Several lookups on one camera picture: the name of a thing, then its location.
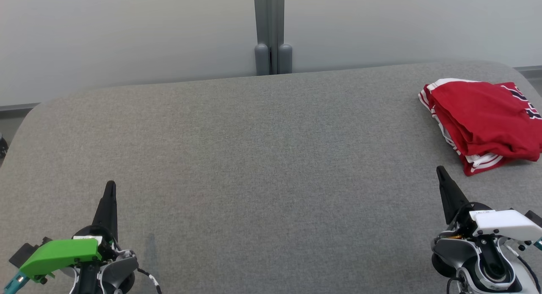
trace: teal connector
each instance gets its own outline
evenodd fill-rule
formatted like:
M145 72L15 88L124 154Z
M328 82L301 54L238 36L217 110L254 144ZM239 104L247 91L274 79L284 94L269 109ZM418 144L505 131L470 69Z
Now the teal connector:
M30 280L25 274L22 272L17 273L15 277L6 285L4 286L4 294L15 294L18 290L21 290L25 284Z
M538 247L540 251L542 251L542 238L534 243L534 246Z

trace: black circular joint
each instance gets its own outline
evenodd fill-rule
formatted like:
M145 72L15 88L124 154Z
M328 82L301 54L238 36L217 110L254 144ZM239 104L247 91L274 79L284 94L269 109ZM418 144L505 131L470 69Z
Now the black circular joint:
M469 290L469 285L467 283L467 277L465 276L465 273L463 271L459 271L459 289L462 293Z
M484 275L492 282L501 283L506 279L506 271L503 267L491 263L489 266L484 266L482 269Z
M444 263L444 261L442 261L439 255L433 253L431 256L431 263L440 275L448 278L455 277L455 267L449 266Z
M135 281L136 281L136 275L134 274L134 272L132 272L130 273L128 277L126 277L126 279L124 279L124 281L119 286L119 290L122 291L122 294L128 293L128 291L134 285Z

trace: cable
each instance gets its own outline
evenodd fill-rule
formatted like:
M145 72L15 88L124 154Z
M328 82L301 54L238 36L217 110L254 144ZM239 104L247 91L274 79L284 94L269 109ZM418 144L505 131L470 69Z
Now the cable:
M155 284L155 286L156 286L156 292L157 292L158 294L162 294L162 290L160 289L160 285L158 284L158 282L156 281L156 278L155 278L153 275L151 275L151 274L148 273L147 271L144 271L144 270L140 269L139 267L137 268L137 271L138 271L139 273L143 273L143 274L147 275L147 277L149 277L149 278L152 280L153 284Z
M517 256L517 258L519 259L519 261L521 261L521 263L523 263L523 265L525 265L525 267L528 269L529 273L531 273L531 276L534 279L534 284L536 285L536 290L540 294L540 283L538 282L538 277L536 277L536 274L534 273L533 269L531 269L531 267L527 264L527 262L525 260L523 260L523 258L521 256Z
M509 251L512 252L512 254L514 254L514 256L516 256L519 261L521 261L521 263L523 263L523 265L527 268L527 270L529 271L529 273L531 274L531 276L533 277L533 280L534 280L534 284L536 286L536 290L538 291L539 294L542 294L542 292L540 292L540 282L538 282L538 277L536 277L536 274L534 273L533 269L531 269L531 266L525 261L523 260L523 258L516 252L514 251L508 244L504 244L506 246L506 248L508 248Z
M458 281L460 282L461 281L461 278L459 277L452 277L448 280L448 284L446 285L446 294L450 294L450 285L451 285L451 282L452 281Z

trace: silver metal part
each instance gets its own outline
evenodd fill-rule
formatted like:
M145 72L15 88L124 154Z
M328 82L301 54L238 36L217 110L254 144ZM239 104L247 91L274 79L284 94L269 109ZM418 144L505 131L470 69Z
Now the silver metal part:
M138 267L139 264L135 257L116 260L102 266L100 268L100 273L98 274L100 287L103 289L103 282L107 282L115 288L119 288L124 279L126 279L126 277L128 277Z
M77 282L79 281L79 271L77 269L74 269L73 267L65 267L64 268L66 271L68 271L68 269L72 269L72 275L73 275L73 286L72 286L72 289L69 291L69 294L72 294L73 293L73 290L75 290L75 286L77 284ZM64 269L62 269L62 271L64 272L64 274L70 276L69 273L66 273L66 271L64 271Z
M503 277L500 280L494 280L493 278L489 278L488 274L486 274L486 272L485 272L485 268L484 268L484 272L480 269L480 267L482 267L482 265L480 265L480 261L481 261L480 260L480 254L476 255L476 257L478 259L476 259L476 265L474 267L474 271L476 272L476 276L478 277L478 279L480 280L480 282L484 286L486 286L487 288L490 288L492 290L504 291L504 290L508 290L508 288L510 288L510 286L515 282L516 275L515 275L515 272L513 270L512 264L503 255L503 252L501 251L501 248L500 248L500 246L498 244L497 244L496 248L497 248L497 251L499 252L499 254L501 254L503 256L503 259L504 259L505 264L507 265L507 267L510 268L510 276L511 276L510 282L507 282L507 283L503 282L506 279L506 277Z
M462 267L465 261L478 254L474 243L459 239L440 239L437 244L433 244L432 250L455 269Z
M526 269L524 269L520 263L515 262L512 263L512 267L515 271L517 279L520 280L522 286L522 290L520 292L515 292L514 294L537 294L538 291L536 290L536 286L532 282L531 277L529 276L529 273L526 271ZM472 280L472 277L467 272L467 269L465 269L464 267L461 267L457 270L456 276L465 278L467 281L459 286L461 291L472 294L490 294L490 292L482 291L476 286L474 286L474 281Z

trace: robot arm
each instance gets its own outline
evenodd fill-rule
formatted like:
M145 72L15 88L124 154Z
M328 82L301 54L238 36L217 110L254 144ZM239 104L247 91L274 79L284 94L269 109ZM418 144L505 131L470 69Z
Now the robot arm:
M118 244L116 184L112 180L107 182L91 225L69 240L44 238L41 246L27 243L10 263L19 272L4 288L5 294L15 294L29 280L45 284L46 276L54 278L58 269L74 278L70 294L125 294L134 284L136 270L147 275L161 294L156 279L139 268L136 254Z
M437 175L448 228L431 243L435 269L458 280L462 292L540 293L538 282L531 281L521 264L510 262L501 246L514 240L520 250L533 243L541 247L542 219L532 211L522 215L469 202L444 167L437 168Z

